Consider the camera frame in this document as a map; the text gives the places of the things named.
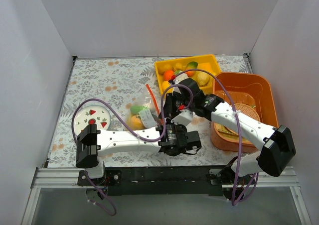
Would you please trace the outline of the fake green cucumber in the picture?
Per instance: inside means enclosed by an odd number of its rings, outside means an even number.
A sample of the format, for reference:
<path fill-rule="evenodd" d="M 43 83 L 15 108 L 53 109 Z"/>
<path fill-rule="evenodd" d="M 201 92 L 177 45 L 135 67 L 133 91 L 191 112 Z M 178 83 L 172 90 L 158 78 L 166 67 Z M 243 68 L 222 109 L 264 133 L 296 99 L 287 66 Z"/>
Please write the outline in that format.
<path fill-rule="evenodd" d="M 130 112 L 132 115 L 137 115 L 140 111 L 148 109 L 148 107 L 139 106 L 139 105 L 132 105 L 130 107 Z"/>

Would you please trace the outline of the clear zip top bag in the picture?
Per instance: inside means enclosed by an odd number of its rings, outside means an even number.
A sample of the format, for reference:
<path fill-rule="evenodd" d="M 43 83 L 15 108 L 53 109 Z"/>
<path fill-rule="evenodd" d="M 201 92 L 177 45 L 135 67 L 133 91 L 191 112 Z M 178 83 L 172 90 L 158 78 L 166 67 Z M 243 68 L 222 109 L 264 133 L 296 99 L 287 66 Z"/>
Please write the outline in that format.
<path fill-rule="evenodd" d="M 159 119 L 160 110 L 156 98 L 148 84 L 145 85 L 142 93 L 132 105 L 148 107 L 148 109 L 142 110 L 137 114 L 137 116 L 141 118 L 145 129 L 157 127 L 162 124 Z M 131 114 L 129 109 L 129 113 L 126 117 L 126 124 L 128 124 L 128 119 L 132 116 L 134 115 Z"/>

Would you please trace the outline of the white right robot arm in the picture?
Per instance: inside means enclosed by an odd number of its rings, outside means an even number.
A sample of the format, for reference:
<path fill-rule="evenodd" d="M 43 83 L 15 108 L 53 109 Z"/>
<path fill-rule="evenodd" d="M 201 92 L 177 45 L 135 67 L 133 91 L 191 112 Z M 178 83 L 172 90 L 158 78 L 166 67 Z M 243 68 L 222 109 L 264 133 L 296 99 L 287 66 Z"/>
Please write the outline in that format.
<path fill-rule="evenodd" d="M 220 177 L 231 184 L 260 172 L 278 177 L 296 154 L 289 128 L 284 125 L 276 128 L 245 115 L 223 98 L 206 95 L 191 78 L 170 83 L 161 96 L 160 107 L 160 118 L 165 123 L 163 151 L 170 156 L 201 148 L 199 133 L 186 130 L 194 114 L 235 131 L 239 138 L 247 139 L 258 149 L 253 154 L 233 158 L 220 171 Z"/>

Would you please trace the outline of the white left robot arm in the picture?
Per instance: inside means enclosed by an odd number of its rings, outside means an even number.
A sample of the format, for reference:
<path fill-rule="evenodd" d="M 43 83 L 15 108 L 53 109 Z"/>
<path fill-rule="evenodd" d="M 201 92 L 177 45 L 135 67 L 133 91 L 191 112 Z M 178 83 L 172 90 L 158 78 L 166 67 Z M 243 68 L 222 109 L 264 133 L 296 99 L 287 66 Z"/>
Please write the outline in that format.
<path fill-rule="evenodd" d="M 101 157 L 120 152 L 158 152 L 168 156 L 191 155 L 201 148 L 197 131 L 188 132 L 183 125 L 167 124 L 136 131 L 99 130 L 87 125 L 76 136 L 76 167 L 88 172 L 95 185 L 105 182 L 106 173 Z"/>

